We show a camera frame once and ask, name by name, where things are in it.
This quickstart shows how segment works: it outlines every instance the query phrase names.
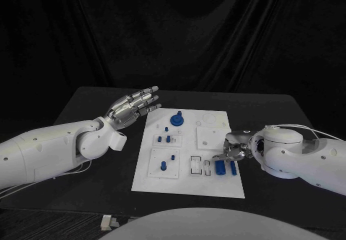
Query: robotic hand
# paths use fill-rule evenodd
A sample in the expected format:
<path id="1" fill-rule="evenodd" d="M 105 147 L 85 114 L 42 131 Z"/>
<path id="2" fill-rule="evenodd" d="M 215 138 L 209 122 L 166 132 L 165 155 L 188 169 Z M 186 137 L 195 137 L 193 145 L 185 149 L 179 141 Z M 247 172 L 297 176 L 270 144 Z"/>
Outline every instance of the robotic hand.
<path id="1" fill-rule="evenodd" d="M 312 185 L 346 195 L 346 142 L 339 138 L 304 140 L 299 132 L 276 125 L 258 132 L 228 133 L 224 154 L 215 155 L 214 160 L 229 162 L 253 157 L 273 176 L 300 177 Z"/>
<path id="2" fill-rule="evenodd" d="M 108 147 L 121 151 L 127 137 L 117 130 L 162 107 L 153 86 L 120 98 L 104 117 L 28 131 L 0 144 L 0 189 L 51 179 L 100 158 Z"/>

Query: blue knob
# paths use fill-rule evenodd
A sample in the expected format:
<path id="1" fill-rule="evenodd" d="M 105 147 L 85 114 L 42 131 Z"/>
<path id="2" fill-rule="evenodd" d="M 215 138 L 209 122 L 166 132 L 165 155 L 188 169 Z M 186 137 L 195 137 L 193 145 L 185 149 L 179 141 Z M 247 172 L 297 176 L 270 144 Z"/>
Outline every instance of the blue knob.
<path id="1" fill-rule="evenodd" d="M 225 175 L 227 174 L 227 168 L 225 168 L 225 161 L 224 160 L 215 161 L 215 169 L 216 169 L 216 174 L 218 175 Z"/>
<path id="2" fill-rule="evenodd" d="M 231 161 L 231 170 L 232 170 L 232 175 L 237 175 L 237 164 L 235 161 Z"/>
<path id="3" fill-rule="evenodd" d="M 163 171 L 166 171 L 166 169 L 167 169 L 167 166 L 166 166 L 166 162 L 165 162 L 165 161 L 160 163 L 160 169 L 162 169 Z"/>
<path id="4" fill-rule="evenodd" d="M 185 118 L 182 116 L 182 111 L 178 112 L 176 115 L 172 116 L 170 118 L 170 123 L 173 126 L 179 127 L 185 123 Z"/>

